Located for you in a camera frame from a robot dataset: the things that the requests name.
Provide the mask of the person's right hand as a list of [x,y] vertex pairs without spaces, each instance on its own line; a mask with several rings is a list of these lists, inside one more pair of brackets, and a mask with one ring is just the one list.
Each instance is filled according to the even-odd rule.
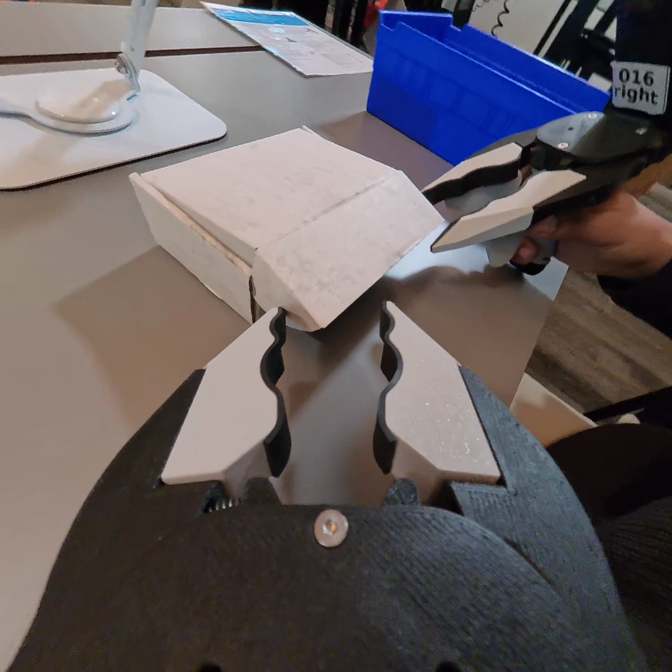
[[651,165],[606,201],[535,224],[512,262],[532,263],[536,241],[555,243],[555,257],[577,272],[619,279],[657,273],[671,260],[671,223],[640,203],[656,182],[671,180],[671,156]]

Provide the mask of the person's right forearm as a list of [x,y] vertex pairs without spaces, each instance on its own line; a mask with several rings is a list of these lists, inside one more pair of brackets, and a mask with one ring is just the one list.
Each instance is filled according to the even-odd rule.
[[671,339],[671,262],[644,278],[599,275],[597,281],[618,307]]

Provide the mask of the blue-edged paper sheet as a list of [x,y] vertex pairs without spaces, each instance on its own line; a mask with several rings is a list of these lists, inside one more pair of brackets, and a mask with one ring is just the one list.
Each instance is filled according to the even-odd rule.
[[369,74],[373,60],[294,12],[201,2],[217,19],[304,77]]

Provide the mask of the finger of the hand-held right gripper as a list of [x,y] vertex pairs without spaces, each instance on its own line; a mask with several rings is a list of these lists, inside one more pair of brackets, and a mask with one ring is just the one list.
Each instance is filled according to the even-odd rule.
[[536,173],[511,195],[458,219],[432,243],[432,253],[478,244],[485,246],[491,266],[506,265],[531,227],[535,209],[585,179],[585,175],[571,170]]
[[522,153],[516,142],[490,148],[454,166],[421,192],[432,205],[442,203],[451,212],[478,212],[520,188]]

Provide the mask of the blue plastic bin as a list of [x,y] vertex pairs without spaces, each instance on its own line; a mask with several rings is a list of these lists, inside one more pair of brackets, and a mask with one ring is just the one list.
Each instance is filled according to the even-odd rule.
[[366,111],[457,164],[518,132],[602,112],[607,91],[448,13],[383,11]]

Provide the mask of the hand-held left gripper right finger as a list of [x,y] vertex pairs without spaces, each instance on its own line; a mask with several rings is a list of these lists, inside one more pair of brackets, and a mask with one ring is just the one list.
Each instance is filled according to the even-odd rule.
[[399,307],[380,315],[380,369],[387,384],[376,411],[376,464],[434,501],[445,483],[496,485],[501,470],[460,364]]

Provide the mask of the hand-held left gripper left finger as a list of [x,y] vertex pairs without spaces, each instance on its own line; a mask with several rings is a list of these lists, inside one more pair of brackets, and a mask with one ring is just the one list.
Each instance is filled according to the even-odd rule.
[[273,308],[206,365],[162,483],[218,481],[238,497],[251,478],[281,476],[292,444],[277,385],[286,331],[284,309]]

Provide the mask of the grey desk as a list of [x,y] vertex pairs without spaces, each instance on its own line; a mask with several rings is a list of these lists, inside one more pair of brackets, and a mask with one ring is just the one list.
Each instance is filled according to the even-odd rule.
[[[120,449],[248,326],[155,245],[129,180],[307,126],[422,189],[448,170],[365,112],[370,75],[307,79],[264,51],[170,56],[148,70],[223,120],[208,146],[1,194],[1,670],[13,661],[85,498]],[[482,247],[432,254],[440,230],[328,329],[289,331],[280,389],[287,501],[370,505],[389,485],[372,455],[384,384],[380,304],[393,301],[506,404],[567,267],[525,280]]]

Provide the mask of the white cardboard mailer box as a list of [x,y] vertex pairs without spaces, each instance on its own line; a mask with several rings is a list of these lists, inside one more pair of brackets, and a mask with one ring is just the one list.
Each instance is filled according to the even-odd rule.
[[156,244],[248,323],[328,327],[443,218],[403,172],[307,128],[130,182]]

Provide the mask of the white document stand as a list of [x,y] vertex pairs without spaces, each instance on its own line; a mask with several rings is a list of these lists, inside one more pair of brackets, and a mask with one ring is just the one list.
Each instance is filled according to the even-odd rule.
[[226,124],[143,62],[156,1],[133,1],[113,68],[1,76],[1,190],[223,139]]

